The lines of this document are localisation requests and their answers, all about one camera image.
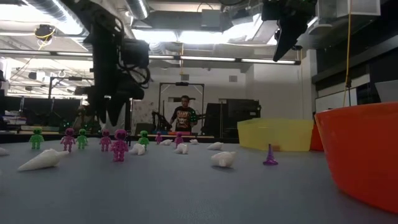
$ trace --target magenta toy figure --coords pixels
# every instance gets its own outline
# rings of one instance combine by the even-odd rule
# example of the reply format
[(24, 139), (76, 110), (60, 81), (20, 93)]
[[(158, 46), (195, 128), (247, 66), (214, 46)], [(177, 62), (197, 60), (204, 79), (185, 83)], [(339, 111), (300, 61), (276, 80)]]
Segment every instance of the magenta toy figure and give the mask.
[(99, 144), (101, 145), (101, 152), (108, 151), (109, 145), (112, 143), (111, 138), (109, 137), (109, 131), (107, 129), (102, 130), (102, 138)]
[(111, 151), (113, 151), (113, 162), (123, 162), (124, 161), (124, 152), (129, 150), (127, 143), (124, 142), (126, 139), (127, 132), (126, 130), (119, 129), (114, 133), (115, 142), (112, 143)]
[(160, 142), (163, 141), (161, 134), (162, 134), (162, 133), (161, 133), (160, 131), (158, 131), (158, 132), (156, 133), (156, 135), (157, 135), (156, 138), (155, 138), (156, 144), (160, 144)]
[(65, 130), (65, 136), (61, 140), (61, 144), (63, 144), (63, 150), (66, 151), (67, 146), (69, 146), (68, 151), (71, 152), (72, 143), (76, 144), (75, 138), (73, 137), (73, 128), (67, 128)]
[(267, 160), (262, 163), (264, 165), (278, 165), (278, 162), (274, 159), (274, 151), (272, 150), (271, 144), (268, 144)]
[(181, 132), (177, 132), (177, 137), (174, 139), (174, 142), (175, 142), (175, 148), (177, 148), (177, 146), (180, 144), (180, 143), (183, 143), (184, 142), (184, 140), (182, 139), (182, 133)]

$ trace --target orange bowl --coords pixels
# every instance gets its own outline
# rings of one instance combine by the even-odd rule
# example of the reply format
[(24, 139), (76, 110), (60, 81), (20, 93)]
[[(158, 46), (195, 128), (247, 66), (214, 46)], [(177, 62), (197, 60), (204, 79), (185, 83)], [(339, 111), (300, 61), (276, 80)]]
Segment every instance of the orange bowl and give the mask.
[(398, 103), (334, 109), (315, 119), (336, 185), (398, 213)]

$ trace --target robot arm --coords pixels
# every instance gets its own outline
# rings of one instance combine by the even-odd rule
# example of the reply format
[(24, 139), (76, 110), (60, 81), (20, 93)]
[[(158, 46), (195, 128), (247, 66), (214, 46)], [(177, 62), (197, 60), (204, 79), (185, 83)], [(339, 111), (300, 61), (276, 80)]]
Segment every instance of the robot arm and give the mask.
[[(123, 104), (130, 99), (141, 100), (145, 85), (150, 80), (149, 45), (142, 40), (124, 38), (122, 21), (105, 8), (90, 0), (61, 0), (81, 20), (90, 32), (85, 42), (93, 46), (93, 72), (95, 85), (76, 90), (87, 94), (88, 102), (97, 117), (106, 123), (106, 112), (113, 126), (118, 122)], [(141, 68), (146, 74), (138, 72)], [(144, 78), (138, 82), (132, 72)]]

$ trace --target white seashell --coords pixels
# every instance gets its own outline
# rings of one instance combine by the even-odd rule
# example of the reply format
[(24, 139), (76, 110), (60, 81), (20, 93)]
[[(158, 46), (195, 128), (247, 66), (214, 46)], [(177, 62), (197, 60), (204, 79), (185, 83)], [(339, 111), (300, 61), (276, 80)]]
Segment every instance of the white seashell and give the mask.
[(188, 146), (186, 144), (178, 144), (174, 152), (179, 154), (188, 154)]
[(9, 154), (10, 153), (7, 150), (0, 148), (0, 156), (8, 156)]
[(61, 158), (69, 154), (68, 151), (57, 152), (47, 149), (18, 168), (18, 171), (36, 170), (56, 166)]
[(209, 147), (207, 147), (208, 150), (221, 150), (221, 148), (223, 147), (224, 143), (221, 142), (215, 142), (211, 145), (209, 145)]
[(169, 145), (171, 145), (172, 141), (173, 140), (171, 140), (171, 139), (166, 139), (166, 140), (162, 141), (161, 143), (159, 143), (159, 145), (160, 146), (169, 146)]
[(190, 140), (190, 142), (191, 142), (191, 144), (199, 144), (198, 140), (196, 140), (196, 139), (192, 139), (192, 140)]
[(134, 144), (132, 149), (129, 151), (130, 154), (134, 154), (134, 155), (143, 155), (145, 154), (145, 146), (142, 144)]
[(236, 152), (220, 152), (213, 155), (210, 159), (214, 166), (231, 167), (235, 160)]

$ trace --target green toy figure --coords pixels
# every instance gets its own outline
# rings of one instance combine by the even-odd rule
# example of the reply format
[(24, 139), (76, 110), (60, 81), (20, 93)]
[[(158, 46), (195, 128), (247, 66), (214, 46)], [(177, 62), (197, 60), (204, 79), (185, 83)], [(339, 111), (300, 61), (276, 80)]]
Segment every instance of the green toy figure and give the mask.
[(32, 143), (32, 149), (40, 149), (40, 143), (44, 142), (44, 138), (42, 135), (42, 129), (41, 128), (35, 128), (33, 130), (34, 135), (32, 135), (29, 139), (29, 142)]
[(87, 137), (86, 137), (86, 130), (85, 129), (80, 129), (79, 130), (79, 136), (76, 138), (77, 143), (78, 143), (78, 148), (79, 149), (84, 149), (85, 146), (88, 144)]
[(138, 143), (145, 145), (145, 151), (147, 150), (147, 145), (149, 145), (149, 140), (148, 140), (148, 132), (147, 131), (141, 131), (139, 133), (141, 135), (141, 138), (138, 139)]

